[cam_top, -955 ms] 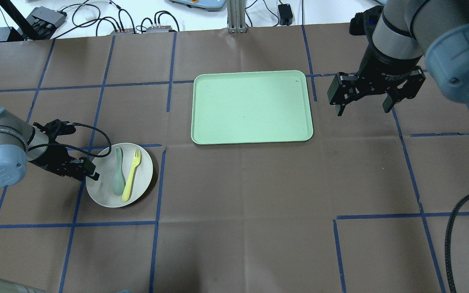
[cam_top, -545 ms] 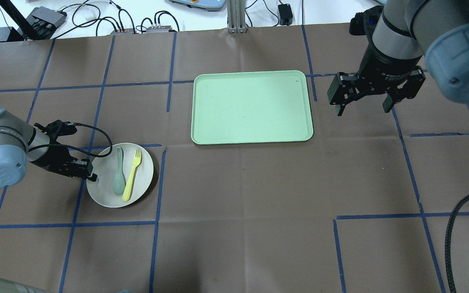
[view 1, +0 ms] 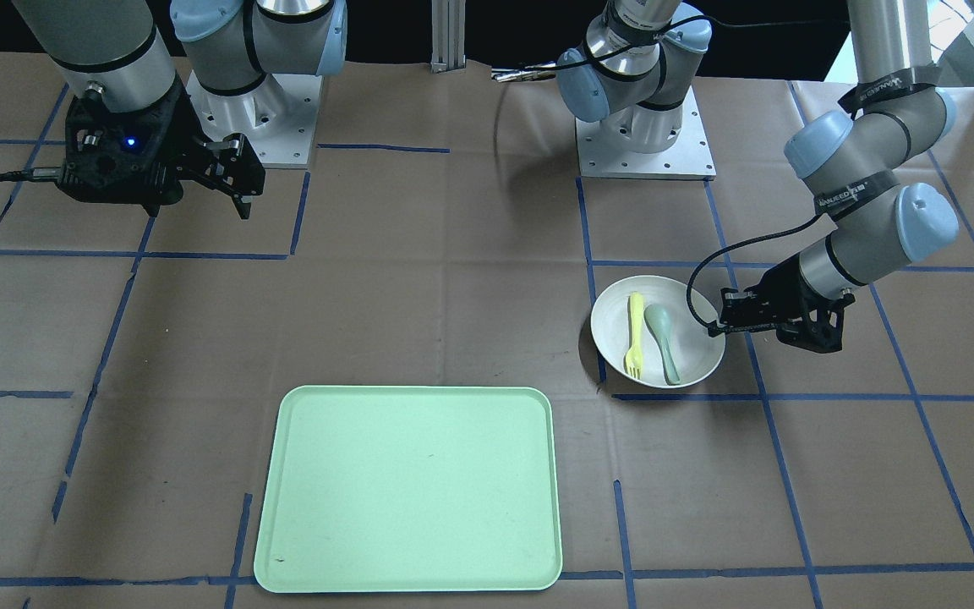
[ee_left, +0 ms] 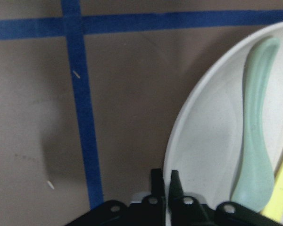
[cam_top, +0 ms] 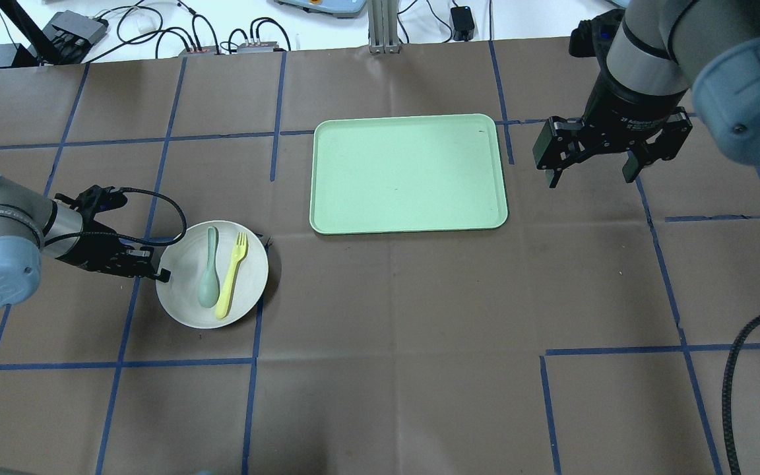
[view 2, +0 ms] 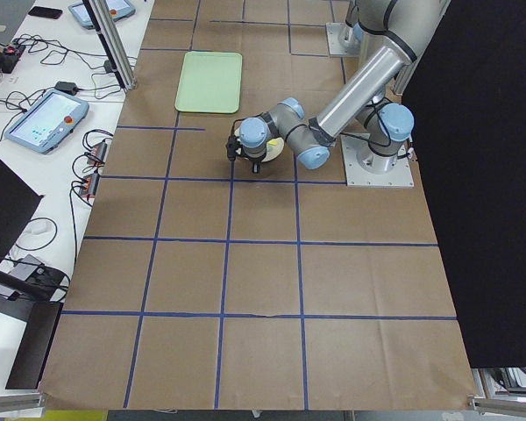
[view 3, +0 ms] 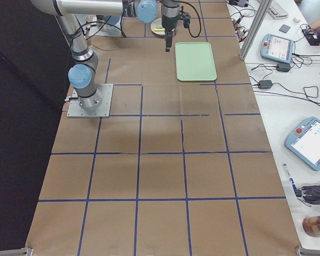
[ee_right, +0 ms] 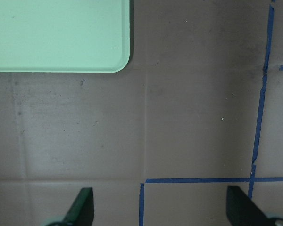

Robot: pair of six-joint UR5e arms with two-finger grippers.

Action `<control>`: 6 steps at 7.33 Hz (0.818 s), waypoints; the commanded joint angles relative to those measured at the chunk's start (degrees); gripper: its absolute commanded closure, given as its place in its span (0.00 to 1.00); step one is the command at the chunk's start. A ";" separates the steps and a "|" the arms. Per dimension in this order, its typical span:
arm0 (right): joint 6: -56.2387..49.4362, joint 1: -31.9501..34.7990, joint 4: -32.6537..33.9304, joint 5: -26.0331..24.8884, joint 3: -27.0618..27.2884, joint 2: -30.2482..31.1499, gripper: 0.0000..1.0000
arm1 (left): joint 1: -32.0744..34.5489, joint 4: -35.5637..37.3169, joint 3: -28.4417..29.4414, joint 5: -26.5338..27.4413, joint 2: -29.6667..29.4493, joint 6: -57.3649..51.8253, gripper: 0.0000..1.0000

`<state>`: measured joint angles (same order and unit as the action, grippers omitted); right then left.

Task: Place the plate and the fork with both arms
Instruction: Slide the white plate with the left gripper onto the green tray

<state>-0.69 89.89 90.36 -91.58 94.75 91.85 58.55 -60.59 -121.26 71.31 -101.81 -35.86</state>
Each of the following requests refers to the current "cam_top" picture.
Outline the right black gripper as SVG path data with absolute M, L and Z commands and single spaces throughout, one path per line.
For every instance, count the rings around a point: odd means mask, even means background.
M 627 154 L 625 183 L 658 160 L 673 160 L 693 130 L 683 93 L 647 96 L 628 92 L 614 79 L 599 75 L 583 116 L 571 121 L 549 117 L 532 148 L 538 170 L 555 189 L 561 174 L 598 154 Z

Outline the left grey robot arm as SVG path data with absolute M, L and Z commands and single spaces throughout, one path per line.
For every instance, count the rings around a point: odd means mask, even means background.
M 88 272 L 169 282 L 153 263 L 159 241 L 118 234 L 97 214 L 127 204 L 132 187 L 94 185 L 75 198 L 48 198 L 0 174 L 0 308 L 34 295 L 42 258 Z

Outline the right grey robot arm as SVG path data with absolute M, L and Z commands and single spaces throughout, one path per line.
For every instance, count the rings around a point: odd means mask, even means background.
M 760 166 L 760 1 L 631 1 L 580 22 L 568 51 L 599 75 L 580 120 L 548 118 L 532 148 L 549 187 L 597 154 L 627 154 L 628 183 L 674 159 L 693 129 L 688 91 L 718 150 Z

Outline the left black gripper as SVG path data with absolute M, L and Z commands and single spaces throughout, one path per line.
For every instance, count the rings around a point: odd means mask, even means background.
M 168 283 L 172 272 L 156 269 L 151 262 L 151 247 L 135 249 L 122 243 L 109 226 L 94 220 L 82 227 L 82 235 L 61 239 L 57 249 L 63 253 L 58 261 L 72 265 L 81 270 L 114 274 L 123 277 L 153 278 L 155 282 Z

